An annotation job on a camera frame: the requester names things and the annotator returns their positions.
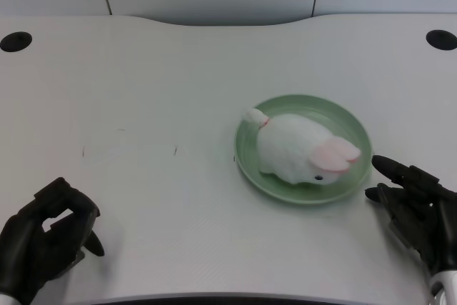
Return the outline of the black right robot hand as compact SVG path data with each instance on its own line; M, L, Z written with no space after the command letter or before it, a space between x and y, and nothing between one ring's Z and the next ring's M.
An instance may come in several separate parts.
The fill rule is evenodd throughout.
M420 255L430 275L456 270L456 192L416 166L374 155L373 167L396 186L379 183L366 197L383 205L402 243Z

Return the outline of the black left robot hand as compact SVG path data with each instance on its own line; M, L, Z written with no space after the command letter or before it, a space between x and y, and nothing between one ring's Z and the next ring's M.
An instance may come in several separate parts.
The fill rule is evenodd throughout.
M93 230L99 215L98 206L62 177L37 192L1 231L1 303L30 304L85 251L103 256Z

